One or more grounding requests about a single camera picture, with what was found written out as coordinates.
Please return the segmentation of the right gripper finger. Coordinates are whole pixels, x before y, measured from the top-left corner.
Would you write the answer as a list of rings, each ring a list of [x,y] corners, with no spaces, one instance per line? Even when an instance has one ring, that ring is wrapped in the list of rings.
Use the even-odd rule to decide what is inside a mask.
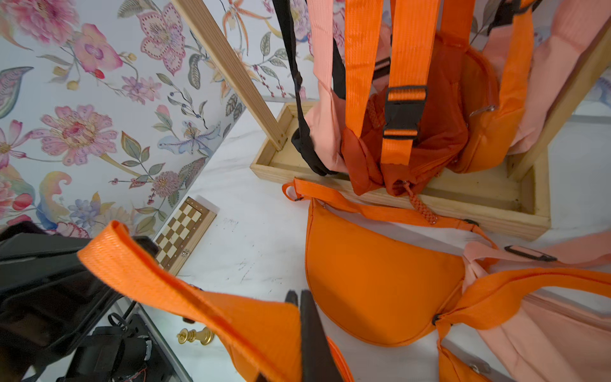
[[[343,381],[327,340],[318,308],[309,290],[288,291],[285,302],[295,305],[300,313],[302,381]]]

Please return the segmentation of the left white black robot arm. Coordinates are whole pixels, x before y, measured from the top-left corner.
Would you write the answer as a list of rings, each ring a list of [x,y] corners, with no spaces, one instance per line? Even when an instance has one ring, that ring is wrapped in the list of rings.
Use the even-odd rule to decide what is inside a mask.
[[[26,221],[1,233],[1,379],[36,381],[65,357],[63,381],[167,381],[172,372],[139,316],[111,307],[121,294],[79,261],[88,238]]]

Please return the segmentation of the pink sling bag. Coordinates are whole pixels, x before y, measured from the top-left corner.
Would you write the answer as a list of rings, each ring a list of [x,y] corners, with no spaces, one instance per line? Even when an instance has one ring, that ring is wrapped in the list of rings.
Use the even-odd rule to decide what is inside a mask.
[[[319,101],[305,115],[313,149],[325,168],[347,173],[341,156],[341,137],[345,130],[345,96],[342,74],[334,79],[334,57],[345,63],[346,3],[343,1],[309,1],[313,74],[318,79]]]
[[[610,296],[610,233],[600,232],[533,250],[473,242],[463,252],[462,296],[442,315],[447,325],[476,329],[516,381],[608,381],[610,319],[555,297],[561,287]]]

